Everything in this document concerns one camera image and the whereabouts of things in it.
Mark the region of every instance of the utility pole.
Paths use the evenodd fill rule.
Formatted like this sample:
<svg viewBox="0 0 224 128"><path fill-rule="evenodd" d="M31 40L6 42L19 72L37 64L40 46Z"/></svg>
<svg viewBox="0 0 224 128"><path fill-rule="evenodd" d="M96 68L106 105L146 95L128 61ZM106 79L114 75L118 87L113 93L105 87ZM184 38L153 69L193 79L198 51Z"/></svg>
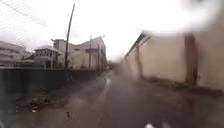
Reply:
<svg viewBox="0 0 224 128"><path fill-rule="evenodd" d="M100 45L98 44L98 48L97 48L97 68L98 71L100 71Z"/></svg>
<svg viewBox="0 0 224 128"><path fill-rule="evenodd" d="M91 44L89 46L89 69L91 69L91 51L92 51L92 48L91 48Z"/></svg>
<svg viewBox="0 0 224 128"><path fill-rule="evenodd" d="M65 69L68 69L68 42L69 42L69 35L70 35L74 9L75 9L75 4L73 4L72 13L71 13L69 24L68 24L68 32L67 32L66 46L65 46Z"/></svg>
<svg viewBox="0 0 224 128"><path fill-rule="evenodd" d="M92 40L92 33L90 34L90 40Z"/></svg>

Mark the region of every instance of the concrete wall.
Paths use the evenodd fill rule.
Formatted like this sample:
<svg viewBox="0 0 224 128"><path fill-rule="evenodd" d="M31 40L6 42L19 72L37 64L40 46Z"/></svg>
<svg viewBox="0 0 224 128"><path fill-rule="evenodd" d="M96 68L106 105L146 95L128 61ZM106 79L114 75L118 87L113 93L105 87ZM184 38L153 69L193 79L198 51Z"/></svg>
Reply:
<svg viewBox="0 0 224 128"><path fill-rule="evenodd" d="M183 37L151 37L140 48L142 74L182 82L185 78Z"/></svg>
<svg viewBox="0 0 224 128"><path fill-rule="evenodd" d="M0 81L2 99L40 89L57 89L68 81L68 74L64 70L0 69Z"/></svg>
<svg viewBox="0 0 224 128"><path fill-rule="evenodd" d="M89 66L90 69L97 69L97 61L98 53L86 53L85 49L80 49L80 51L73 51L69 54L69 67L72 67L73 69L81 69L81 67L84 69L89 69Z"/></svg>
<svg viewBox="0 0 224 128"><path fill-rule="evenodd" d="M60 52L65 53L66 41L65 40L56 40L54 47L58 49ZM74 50L75 45L69 43L68 44L68 52Z"/></svg>
<svg viewBox="0 0 224 128"><path fill-rule="evenodd" d="M224 10L204 32L195 32L199 51L198 84L224 90Z"/></svg>
<svg viewBox="0 0 224 128"><path fill-rule="evenodd" d="M198 75L197 86L224 90L224 13L207 31L195 32ZM137 65L136 48L121 62L124 76L139 80L157 77L185 82L186 49L184 35L176 37L144 37L139 43L140 68Z"/></svg>

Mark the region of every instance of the wall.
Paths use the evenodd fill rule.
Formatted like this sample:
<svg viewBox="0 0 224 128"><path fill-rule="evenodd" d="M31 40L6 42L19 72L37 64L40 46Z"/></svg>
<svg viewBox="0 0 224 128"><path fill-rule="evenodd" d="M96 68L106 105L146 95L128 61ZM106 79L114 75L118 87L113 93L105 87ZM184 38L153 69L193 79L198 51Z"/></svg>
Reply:
<svg viewBox="0 0 224 128"><path fill-rule="evenodd" d="M198 84L224 90L224 10L204 32L195 32L199 51Z"/></svg>
<svg viewBox="0 0 224 128"><path fill-rule="evenodd" d="M183 37L152 37L140 48L142 74L182 82L185 78Z"/></svg>
<svg viewBox="0 0 224 128"><path fill-rule="evenodd" d="M62 39L55 40L54 47L56 49L58 49L60 52L65 53L65 46L66 46L65 40L62 40ZM68 52L74 50L74 47L75 47L75 45L69 43L68 44Z"/></svg>
<svg viewBox="0 0 224 128"><path fill-rule="evenodd" d="M70 52L68 56L69 67L72 67L73 69L80 69L84 63L83 57L83 50Z"/></svg>
<svg viewBox="0 0 224 128"><path fill-rule="evenodd" d="M97 72L91 70L70 70L76 80L87 79ZM0 69L0 101L18 98L22 94L44 90L54 90L64 86L69 80L65 70L48 69Z"/></svg>
<svg viewBox="0 0 224 128"><path fill-rule="evenodd" d="M103 53L106 53L106 46L104 44L104 41L103 41L102 37L96 37L94 39L88 40L88 41L82 43L81 47L83 49L87 49L87 48L90 47L90 45L91 45L92 49L100 48L100 49L103 50Z"/></svg>

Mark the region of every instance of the wet road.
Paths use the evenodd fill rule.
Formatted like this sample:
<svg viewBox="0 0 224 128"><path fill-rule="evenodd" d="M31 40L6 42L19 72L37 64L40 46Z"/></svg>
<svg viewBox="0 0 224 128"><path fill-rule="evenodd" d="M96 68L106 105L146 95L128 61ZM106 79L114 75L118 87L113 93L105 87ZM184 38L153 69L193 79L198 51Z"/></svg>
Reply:
<svg viewBox="0 0 224 128"><path fill-rule="evenodd" d="M3 113L7 128L223 128L223 98L134 83L110 72L61 90L62 105Z"/></svg>

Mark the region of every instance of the sky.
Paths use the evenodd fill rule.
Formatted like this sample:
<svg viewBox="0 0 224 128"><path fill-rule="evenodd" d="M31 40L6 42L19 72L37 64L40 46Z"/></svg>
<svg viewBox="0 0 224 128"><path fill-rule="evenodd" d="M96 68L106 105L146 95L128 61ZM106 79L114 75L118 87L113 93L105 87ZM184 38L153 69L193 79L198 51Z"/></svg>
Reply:
<svg viewBox="0 0 224 128"><path fill-rule="evenodd" d="M201 30L212 24L220 0L0 0L0 40L34 50L66 39L104 36L107 58L125 55L142 31L153 35Z"/></svg>

